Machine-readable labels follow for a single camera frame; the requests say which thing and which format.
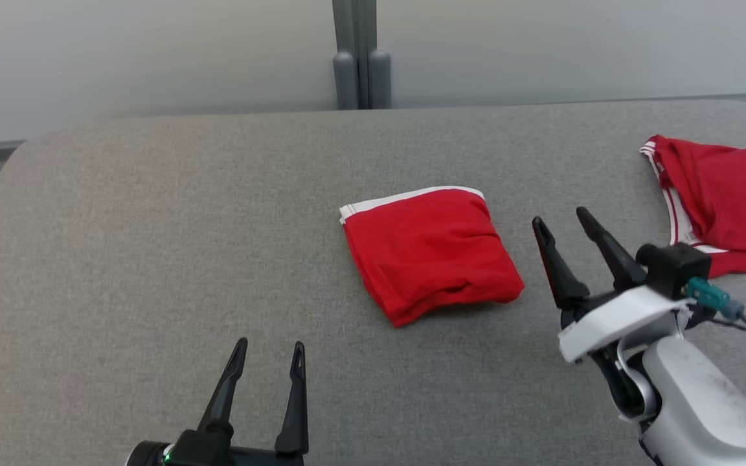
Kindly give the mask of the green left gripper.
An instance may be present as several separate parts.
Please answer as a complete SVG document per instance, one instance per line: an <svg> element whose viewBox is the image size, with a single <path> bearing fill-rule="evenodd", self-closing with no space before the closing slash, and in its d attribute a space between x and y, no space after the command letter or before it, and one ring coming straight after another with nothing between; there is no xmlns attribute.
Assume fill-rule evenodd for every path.
<svg viewBox="0 0 746 466"><path fill-rule="evenodd" d="M294 345L289 369L291 388L282 428L273 449L231 445L230 422L237 382L245 368L248 339L240 337L205 408L198 431L185 430L175 443L142 441L126 465L303 465L309 452L305 345Z"/></svg>

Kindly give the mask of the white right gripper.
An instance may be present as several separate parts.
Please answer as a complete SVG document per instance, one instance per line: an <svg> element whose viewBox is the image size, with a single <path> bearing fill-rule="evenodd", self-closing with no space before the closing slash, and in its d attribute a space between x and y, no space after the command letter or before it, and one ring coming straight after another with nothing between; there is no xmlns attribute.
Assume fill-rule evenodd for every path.
<svg viewBox="0 0 746 466"><path fill-rule="evenodd" d="M627 291L560 331L558 343L563 360L575 362L613 342L622 341L624 348L633 348L661 337L680 335L692 315L689 306L695 300L667 298L646 285L641 286L646 280L642 266L586 207L579 206L576 215L584 233L603 256L613 277L613 289ZM572 309L591 293L574 276L543 219L534 217L531 227L556 307L563 311Z"/></svg>

